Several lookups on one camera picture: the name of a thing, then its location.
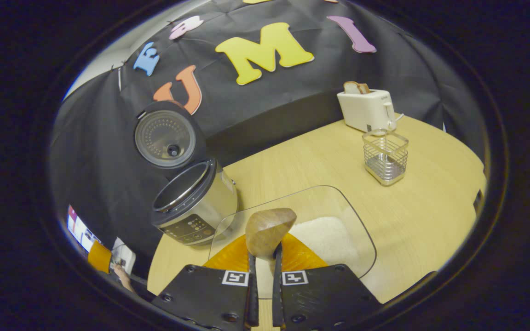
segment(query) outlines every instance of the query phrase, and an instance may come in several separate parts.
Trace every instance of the wooden table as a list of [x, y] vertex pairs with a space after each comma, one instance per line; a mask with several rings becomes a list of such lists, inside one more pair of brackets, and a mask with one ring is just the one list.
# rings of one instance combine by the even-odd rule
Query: wooden table
[[[439, 270], [474, 225], [473, 202], [484, 192], [484, 165], [463, 143], [424, 122], [403, 117], [395, 131], [410, 140], [402, 180], [383, 187], [364, 169], [362, 132], [334, 122], [225, 167], [240, 209], [317, 185], [338, 188], [351, 202], [377, 249], [363, 284], [381, 303]], [[184, 246], [163, 236], [148, 289], [160, 293], [186, 264], [204, 264], [210, 247]], [[259, 305], [270, 330], [271, 301]]]

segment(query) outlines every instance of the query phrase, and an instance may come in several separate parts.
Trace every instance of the rice cooker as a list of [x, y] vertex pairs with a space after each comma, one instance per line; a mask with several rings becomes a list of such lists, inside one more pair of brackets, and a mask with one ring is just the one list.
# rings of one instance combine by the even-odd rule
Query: rice cooker
[[206, 154], [200, 127], [179, 103], [152, 103], [137, 119], [139, 154], [168, 179], [154, 199], [151, 224], [183, 245], [211, 241], [221, 220], [237, 211], [235, 183]]

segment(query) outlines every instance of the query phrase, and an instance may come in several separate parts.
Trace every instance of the white wall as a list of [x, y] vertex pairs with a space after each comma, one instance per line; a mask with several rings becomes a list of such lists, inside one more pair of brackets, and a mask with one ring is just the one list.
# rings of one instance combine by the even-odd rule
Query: white wall
[[90, 63], [83, 69], [79, 77], [75, 79], [71, 88], [67, 91], [65, 98], [69, 96], [79, 86], [96, 77], [101, 73], [110, 70], [112, 66], [115, 68], [123, 65], [122, 61], [126, 61], [134, 51], [136, 51], [146, 40], [156, 34], [160, 29], [166, 27], [172, 21], [175, 21], [185, 13], [192, 9], [203, 5], [210, 0], [190, 0], [180, 2], [163, 12], [156, 14], [141, 25], [131, 29], [118, 40], [112, 42], [99, 55], [97, 55]]

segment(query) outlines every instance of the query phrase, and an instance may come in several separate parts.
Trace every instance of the purple letter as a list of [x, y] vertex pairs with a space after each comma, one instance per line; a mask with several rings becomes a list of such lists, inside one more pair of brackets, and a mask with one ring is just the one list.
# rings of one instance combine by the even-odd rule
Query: purple letter
[[353, 49], [359, 53], [375, 53], [376, 48], [365, 39], [365, 37], [357, 30], [353, 20], [342, 16], [327, 16], [326, 18], [335, 21], [341, 29], [351, 38], [353, 42]]

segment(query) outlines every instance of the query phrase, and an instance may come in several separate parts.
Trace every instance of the metal basket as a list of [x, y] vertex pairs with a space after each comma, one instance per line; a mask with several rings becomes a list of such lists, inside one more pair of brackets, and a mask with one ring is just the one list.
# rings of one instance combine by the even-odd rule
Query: metal basket
[[363, 143], [365, 168], [383, 186], [389, 186], [404, 177], [408, 139], [391, 131], [378, 129], [364, 134]]

